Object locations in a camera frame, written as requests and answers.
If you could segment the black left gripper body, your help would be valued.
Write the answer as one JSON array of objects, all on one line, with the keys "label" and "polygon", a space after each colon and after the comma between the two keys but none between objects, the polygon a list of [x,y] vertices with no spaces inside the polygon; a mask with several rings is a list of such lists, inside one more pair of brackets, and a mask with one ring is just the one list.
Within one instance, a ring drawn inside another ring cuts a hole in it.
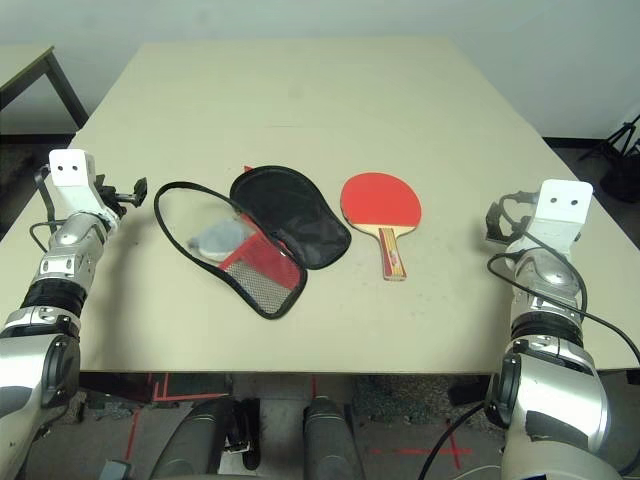
[{"label": "black left gripper body", "polygon": [[105,175],[97,176],[97,193],[106,207],[113,211],[117,216],[124,216],[127,213],[126,204],[133,202],[130,194],[120,194],[114,186],[104,184]]}]

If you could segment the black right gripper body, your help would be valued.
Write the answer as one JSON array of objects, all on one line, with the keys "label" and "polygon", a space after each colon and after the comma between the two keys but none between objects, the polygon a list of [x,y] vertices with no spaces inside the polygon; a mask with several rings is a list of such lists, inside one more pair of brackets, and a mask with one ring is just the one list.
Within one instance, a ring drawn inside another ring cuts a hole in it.
[{"label": "black right gripper body", "polygon": [[526,192],[522,190],[502,196],[502,217],[511,226],[513,234],[522,235],[528,227],[531,216],[525,215],[520,220],[516,221],[509,213],[508,208],[506,207],[506,203],[513,202],[515,204],[525,204],[535,207],[538,200],[538,192]]}]

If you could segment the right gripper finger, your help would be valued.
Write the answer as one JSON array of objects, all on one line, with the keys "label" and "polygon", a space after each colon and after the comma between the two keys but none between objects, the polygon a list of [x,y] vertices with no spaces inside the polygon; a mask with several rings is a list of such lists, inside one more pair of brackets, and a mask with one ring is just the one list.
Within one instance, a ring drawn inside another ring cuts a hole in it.
[{"label": "right gripper finger", "polygon": [[498,244],[510,244],[514,241],[513,234],[505,234],[500,226],[502,218],[502,208],[498,203],[493,202],[485,216],[486,235],[485,239]]}]

